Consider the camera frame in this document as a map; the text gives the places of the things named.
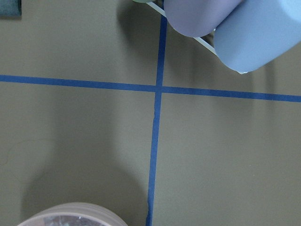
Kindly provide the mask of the pink bowl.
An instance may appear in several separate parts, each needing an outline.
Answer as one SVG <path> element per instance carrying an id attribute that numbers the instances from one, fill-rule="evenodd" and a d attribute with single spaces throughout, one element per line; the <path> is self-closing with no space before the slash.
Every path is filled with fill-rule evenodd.
<path id="1" fill-rule="evenodd" d="M 43 218 L 50 216 L 78 216 L 102 223 L 104 226 L 125 226 L 126 222 L 114 212 L 91 203 L 72 202 L 60 204 L 43 210 L 27 220 L 20 226 L 45 226 Z"/>

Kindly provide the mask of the blue cup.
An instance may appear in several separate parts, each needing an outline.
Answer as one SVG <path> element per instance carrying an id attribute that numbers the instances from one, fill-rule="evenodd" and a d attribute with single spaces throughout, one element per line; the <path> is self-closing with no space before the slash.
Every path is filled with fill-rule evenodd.
<path id="1" fill-rule="evenodd" d="M 262 67 L 300 41 L 299 0 L 244 0 L 214 33 L 216 55 L 240 73 Z"/>

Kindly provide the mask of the clear ice cubes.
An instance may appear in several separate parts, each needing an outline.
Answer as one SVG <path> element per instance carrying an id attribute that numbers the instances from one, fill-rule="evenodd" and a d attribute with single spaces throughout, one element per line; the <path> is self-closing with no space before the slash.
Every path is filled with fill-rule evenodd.
<path id="1" fill-rule="evenodd" d="M 43 218 L 46 226 L 103 226 L 92 219 L 78 216 L 50 216 Z"/>

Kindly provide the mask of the grey folded cloth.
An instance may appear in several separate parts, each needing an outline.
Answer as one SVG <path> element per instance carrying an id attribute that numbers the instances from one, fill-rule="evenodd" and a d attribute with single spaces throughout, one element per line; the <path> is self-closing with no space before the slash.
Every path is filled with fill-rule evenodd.
<path id="1" fill-rule="evenodd" d="M 21 16 L 21 0 L 0 0 L 0 16 Z"/>

